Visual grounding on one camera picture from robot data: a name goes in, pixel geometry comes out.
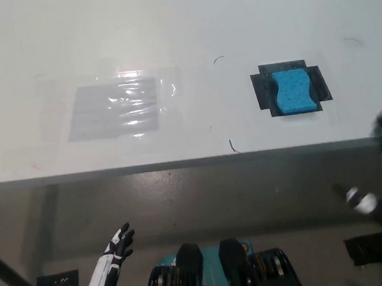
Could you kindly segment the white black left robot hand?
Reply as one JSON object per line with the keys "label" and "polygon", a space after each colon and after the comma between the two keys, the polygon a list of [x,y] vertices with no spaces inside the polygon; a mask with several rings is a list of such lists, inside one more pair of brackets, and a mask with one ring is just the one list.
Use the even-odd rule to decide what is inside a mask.
{"label": "white black left robot hand", "polygon": [[88,286],[117,286],[121,265],[133,253],[134,233],[129,223],[119,228],[99,257]]}

